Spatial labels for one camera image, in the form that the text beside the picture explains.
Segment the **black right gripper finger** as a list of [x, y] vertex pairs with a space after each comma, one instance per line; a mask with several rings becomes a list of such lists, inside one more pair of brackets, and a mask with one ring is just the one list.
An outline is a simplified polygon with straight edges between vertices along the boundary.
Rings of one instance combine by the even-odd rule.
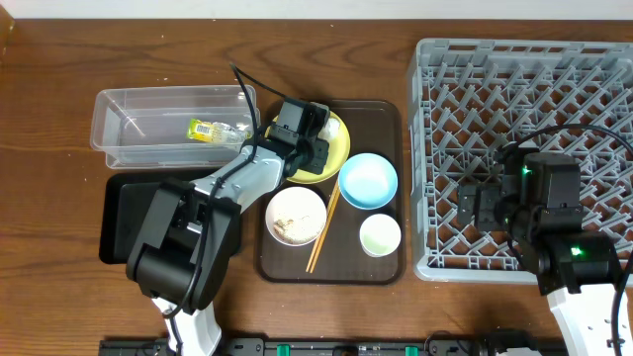
[[482, 185], [479, 190], [478, 225], [498, 225], [496, 205], [500, 200], [500, 185]]
[[470, 223], [477, 207], [478, 185], [461, 184], [458, 189], [458, 223]]

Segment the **clear plastic wrapper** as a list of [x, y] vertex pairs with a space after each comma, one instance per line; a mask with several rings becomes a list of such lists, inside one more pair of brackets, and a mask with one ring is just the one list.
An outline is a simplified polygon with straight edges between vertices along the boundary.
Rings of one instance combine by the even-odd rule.
[[323, 129], [318, 133], [317, 137], [325, 141], [332, 141], [338, 136], [339, 128], [339, 120], [336, 118], [329, 118]]

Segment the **yellow-labelled plastic wrapper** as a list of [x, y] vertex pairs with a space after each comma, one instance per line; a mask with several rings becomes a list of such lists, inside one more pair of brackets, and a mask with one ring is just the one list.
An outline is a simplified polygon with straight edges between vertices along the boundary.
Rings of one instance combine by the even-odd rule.
[[238, 130], [225, 123], [210, 123], [192, 119], [187, 130], [187, 137], [213, 144], [238, 144], [250, 138], [250, 132]]

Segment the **blue bowl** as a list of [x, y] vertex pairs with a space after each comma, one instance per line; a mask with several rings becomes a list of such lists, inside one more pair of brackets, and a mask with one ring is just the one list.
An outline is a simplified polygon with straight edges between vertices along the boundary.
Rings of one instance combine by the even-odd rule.
[[359, 210], [386, 206], [399, 188], [394, 165], [376, 153], [359, 153], [341, 167], [337, 182], [344, 200]]

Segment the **white rice bowl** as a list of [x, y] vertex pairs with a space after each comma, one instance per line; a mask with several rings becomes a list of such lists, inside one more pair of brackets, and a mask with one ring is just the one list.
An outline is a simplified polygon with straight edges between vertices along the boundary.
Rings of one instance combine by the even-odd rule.
[[326, 218], [320, 195], [300, 186], [276, 193], [264, 214], [265, 226], [273, 238], [292, 247], [314, 242], [321, 235]]

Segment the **small pale green cup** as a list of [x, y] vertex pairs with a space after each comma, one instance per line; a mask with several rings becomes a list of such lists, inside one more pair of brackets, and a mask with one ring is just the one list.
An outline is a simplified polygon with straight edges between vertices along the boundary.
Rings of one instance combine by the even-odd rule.
[[359, 238], [364, 252], [371, 257], [384, 257], [401, 243], [402, 232], [397, 221], [385, 214], [375, 214], [362, 222]]

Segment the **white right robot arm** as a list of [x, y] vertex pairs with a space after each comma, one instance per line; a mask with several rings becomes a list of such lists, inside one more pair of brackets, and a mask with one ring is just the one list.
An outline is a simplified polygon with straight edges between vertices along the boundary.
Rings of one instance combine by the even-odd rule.
[[569, 354], [629, 355], [631, 269], [606, 233], [583, 227], [580, 191], [574, 157], [521, 148], [503, 160], [498, 181], [460, 185], [458, 221], [505, 234], [519, 266], [535, 276]]

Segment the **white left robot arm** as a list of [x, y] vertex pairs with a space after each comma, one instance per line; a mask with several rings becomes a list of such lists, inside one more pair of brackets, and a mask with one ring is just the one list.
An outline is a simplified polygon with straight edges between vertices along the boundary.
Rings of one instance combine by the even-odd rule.
[[230, 163], [204, 178], [159, 184], [126, 274], [161, 311], [174, 354], [216, 351], [222, 331], [213, 299], [239, 246], [240, 216], [299, 169], [325, 164], [327, 143], [318, 135], [329, 117], [324, 104], [288, 98]]

